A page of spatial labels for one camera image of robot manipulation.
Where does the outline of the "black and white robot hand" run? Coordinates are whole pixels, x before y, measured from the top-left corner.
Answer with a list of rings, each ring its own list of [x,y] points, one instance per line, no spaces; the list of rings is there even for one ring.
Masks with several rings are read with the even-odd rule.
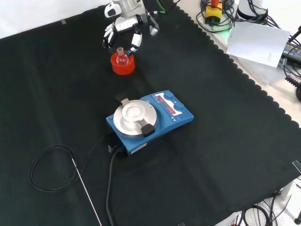
[[[104,30],[103,47],[112,48],[119,34],[133,31],[131,46],[126,54],[130,56],[136,52],[142,42],[139,26],[146,18],[143,3],[139,0],[113,0],[105,7],[104,15],[106,18],[117,18]]]

